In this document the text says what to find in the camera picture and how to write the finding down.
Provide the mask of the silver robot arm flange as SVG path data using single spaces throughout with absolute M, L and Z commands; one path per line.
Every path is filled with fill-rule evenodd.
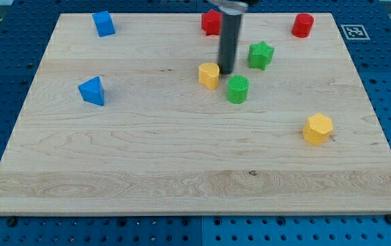
M 249 7 L 247 3 L 242 1 L 208 0 L 208 2 L 216 5 L 219 10 L 228 15 L 244 14 Z

